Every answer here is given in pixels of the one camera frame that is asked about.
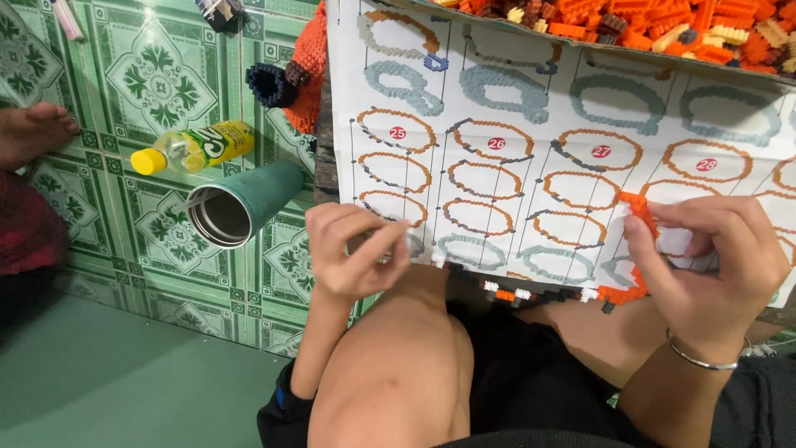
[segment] bare foot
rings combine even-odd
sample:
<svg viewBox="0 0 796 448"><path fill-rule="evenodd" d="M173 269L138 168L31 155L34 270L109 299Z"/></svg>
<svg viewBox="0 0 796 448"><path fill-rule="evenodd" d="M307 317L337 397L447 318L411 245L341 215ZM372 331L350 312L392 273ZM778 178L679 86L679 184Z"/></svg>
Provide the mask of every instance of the bare foot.
<svg viewBox="0 0 796 448"><path fill-rule="evenodd" d="M0 171L16 171L80 133L67 110L50 103L0 109Z"/></svg>

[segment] red number circle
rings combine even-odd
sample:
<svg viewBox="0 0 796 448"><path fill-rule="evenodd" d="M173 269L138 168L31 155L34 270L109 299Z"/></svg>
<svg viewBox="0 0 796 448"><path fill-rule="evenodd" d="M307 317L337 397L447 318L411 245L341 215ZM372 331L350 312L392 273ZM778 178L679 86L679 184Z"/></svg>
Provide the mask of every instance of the red number circle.
<svg viewBox="0 0 796 448"><path fill-rule="evenodd" d="M390 136L395 140L401 140L406 136L406 131L401 126L390 129Z"/></svg>
<svg viewBox="0 0 796 448"><path fill-rule="evenodd" d="M494 150L503 149L503 147L505 146L505 140L500 137L495 137L493 139L490 139L490 141L487 142L486 146Z"/></svg>
<svg viewBox="0 0 796 448"><path fill-rule="evenodd" d="M702 159L696 163L696 168L698 171L710 171L718 164L719 162L716 159Z"/></svg>
<svg viewBox="0 0 796 448"><path fill-rule="evenodd" d="M591 150L591 155L594 156L596 159L602 159L603 157L608 157L610 153L611 153L611 147L604 144L601 144Z"/></svg>

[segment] hand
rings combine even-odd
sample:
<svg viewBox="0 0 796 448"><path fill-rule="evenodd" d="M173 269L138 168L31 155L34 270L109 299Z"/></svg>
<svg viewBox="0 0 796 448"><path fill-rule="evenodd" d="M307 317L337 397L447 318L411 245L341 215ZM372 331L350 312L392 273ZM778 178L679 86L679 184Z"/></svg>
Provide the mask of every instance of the hand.
<svg viewBox="0 0 796 448"><path fill-rule="evenodd" d="M354 302L390 289L411 260L406 222L390 222L353 204L327 203L306 212L315 288ZM345 244L371 230L373 235L348 256ZM392 252L390 260L379 260Z"/></svg>
<svg viewBox="0 0 796 448"><path fill-rule="evenodd" d="M672 270L646 224L625 218L630 258L678 347L704 362L735 362L749 326L790 272L766 212L756 199L740 196L650 202L649 209L660 226L693 231L687 255L703 256L714 247L719 254L718 277Z"/></svg>

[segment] cardboard box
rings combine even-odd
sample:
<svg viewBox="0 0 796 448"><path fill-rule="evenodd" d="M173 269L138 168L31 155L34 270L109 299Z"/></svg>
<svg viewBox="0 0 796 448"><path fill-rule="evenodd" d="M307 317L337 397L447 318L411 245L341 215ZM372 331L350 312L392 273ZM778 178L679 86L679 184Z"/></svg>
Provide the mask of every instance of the cardboard box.
<svg viewBox="0 0 796 448"><path fill-rule="evenodd" d="M482 18L472 14L466 14L459 10L446 8L430 0L377 0L389 6L398 6L410 10L419 11L425 14L430 14L439 18L446 18L461 22L475 23L480 26L487 26L492 29L499 29L500 31L507 31L515 34L524 34L528 36L543 36L551 41L560 42L572 46L586 46L593 48L600 53L610 54L614 57L624 57L633 61L644 62L650 65L656 65L663 69L681 70L688 73L696 74L700 77L706 77L715 81L726 82L729 84L737 84L745 87L760 88L771 92L784 94L792 92L793 86L796 86L796 80L780 77L777 75L770 75L767 73L757 73L749 70L735 69L724 65L711 64L708 62L684 59L682 57L670 56L663 53L653 53L649 51L639 51L636 49L628 49L617 45L602 45L590 44L581 41L573 41L567 37L559 37L547 33L538 33L524 26L518 25L514 22L509 22L505 19Z"/></svg>

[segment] person's left hand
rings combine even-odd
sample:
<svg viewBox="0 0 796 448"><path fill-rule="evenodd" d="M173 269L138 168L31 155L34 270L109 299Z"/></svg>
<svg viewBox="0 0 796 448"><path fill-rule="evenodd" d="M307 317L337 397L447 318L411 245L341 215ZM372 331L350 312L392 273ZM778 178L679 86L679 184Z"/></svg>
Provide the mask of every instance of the person's left hand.
<svg viewBox="0 0 796 448"><path fill-rule="evenodd" d="M306 212L306 232L315 288L354 302L390 289L411 264L406 244L406 222L390 222L353 204L327 203ZM373 235L345 254L353 237L371 230ZM389 261L381 263L386 253Z"/></svg>

